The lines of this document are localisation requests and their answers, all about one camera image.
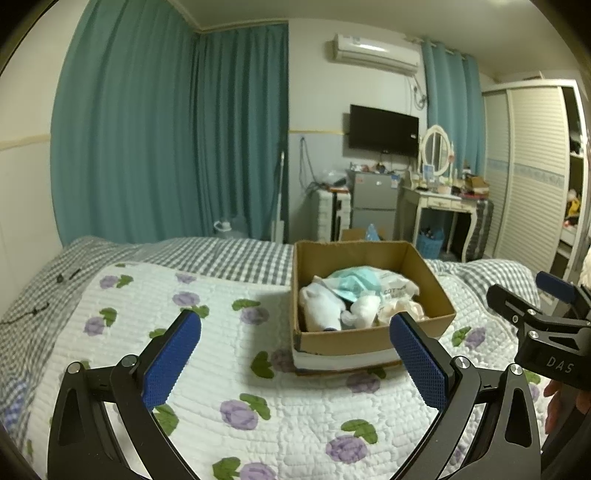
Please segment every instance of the gray checkered sheet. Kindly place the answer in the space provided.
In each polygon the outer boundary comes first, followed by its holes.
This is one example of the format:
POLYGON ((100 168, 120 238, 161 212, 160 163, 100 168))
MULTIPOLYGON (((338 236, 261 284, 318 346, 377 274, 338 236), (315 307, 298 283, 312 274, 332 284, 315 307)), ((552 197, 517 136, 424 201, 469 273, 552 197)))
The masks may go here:
MULTIPOLYGON (((117 245, 94 237, 76 240, 33 278, 0 321, 0 421, 22 448, 43 366, 87 283, 103 267, 140 261, 226 280, 289 285, 291 256, 291 245, 250 239, 180 238, 144 245, 117 245)), ((516 262, 427 262, 436 274, 459 277, 483 305, 488 287, 495 283, 540 304, 531 272, 516 262)))

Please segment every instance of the blue curtain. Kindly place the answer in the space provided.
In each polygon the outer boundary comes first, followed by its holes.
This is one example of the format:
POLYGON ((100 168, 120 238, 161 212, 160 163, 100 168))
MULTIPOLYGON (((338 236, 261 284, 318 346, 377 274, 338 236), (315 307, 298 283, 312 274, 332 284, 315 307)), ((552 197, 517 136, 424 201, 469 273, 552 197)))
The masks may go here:
POLYGON ((446 51, 443 43, 423 42, 427 77, 427 123, 441 125, 453 141, 456 169, 464 162, 482 174, 485 155, 484 100, 476 59, 446 51))
POLYGON ((210 231, 195 165, 197 36, 163 0, 90 0, 51 121, 51 191, 64 244, 210 231))
POLYGON ((287 24, 200 35, 196 151, 200 221, 242 216, 266 238, 287 145, 287 24))

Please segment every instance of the vanity table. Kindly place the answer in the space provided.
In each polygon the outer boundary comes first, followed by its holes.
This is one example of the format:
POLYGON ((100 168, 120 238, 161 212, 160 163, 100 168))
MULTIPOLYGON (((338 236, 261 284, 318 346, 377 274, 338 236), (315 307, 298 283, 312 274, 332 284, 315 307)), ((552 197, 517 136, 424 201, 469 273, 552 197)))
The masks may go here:
POLYGON ((413 210, 416 211, 414 218, 414 230, 413 230, 413 245, 417 245, 417 237, 421 226, 421 214, 423 209, 430 208, 432 210, 442 210, 444 212, 453 212, 452 229, 447 240, 447 252, 449 253, 452 246, 453 234, 456 230, 457 215, 458 213, 469 213, 470 214, 470 228, 466 235, 466 241, 462 250, 462 263, 466 263, 466 253, 470 239, 476 229, 476 223, 478 221, 477 203, 476 199, 467 199, 457 197, 455 195, 443 195, 440 193, 424 192, 422 190, 412 190, 410 187, 403 187, 402 192, 402 205, 398 208, 398 214, 400 217, 401 232, 404 235, 406 232, 407 217, 408 214, 413 210))

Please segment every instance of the wall trim stripe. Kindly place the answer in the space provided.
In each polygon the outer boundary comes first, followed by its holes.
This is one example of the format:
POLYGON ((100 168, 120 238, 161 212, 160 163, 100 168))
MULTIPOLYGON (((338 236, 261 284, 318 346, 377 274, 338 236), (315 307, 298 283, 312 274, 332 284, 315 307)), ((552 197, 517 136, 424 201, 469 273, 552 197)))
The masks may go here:
POLYGON ((31 135, 30 137, 17 138, 16 140, 0 140, 0 152, 10 148, 25 147, 35 143, 49 142, 50 135, 31 135))
POLYGON ((291 134, 329 134, 346 135, 342 130, 289 130, 291 134))

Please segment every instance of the blue basket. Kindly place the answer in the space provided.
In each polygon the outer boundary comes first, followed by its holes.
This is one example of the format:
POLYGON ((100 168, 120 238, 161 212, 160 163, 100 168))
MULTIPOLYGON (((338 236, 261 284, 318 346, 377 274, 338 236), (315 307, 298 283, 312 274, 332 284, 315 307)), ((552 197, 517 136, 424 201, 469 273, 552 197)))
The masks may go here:
POLYGON ((429 238, 421 233, 417 238, 417 250, 421 257, 428 260, 439 258, 441 246, 443 245, 443 231, 436 231, 434 236, 435 238, 429 238))

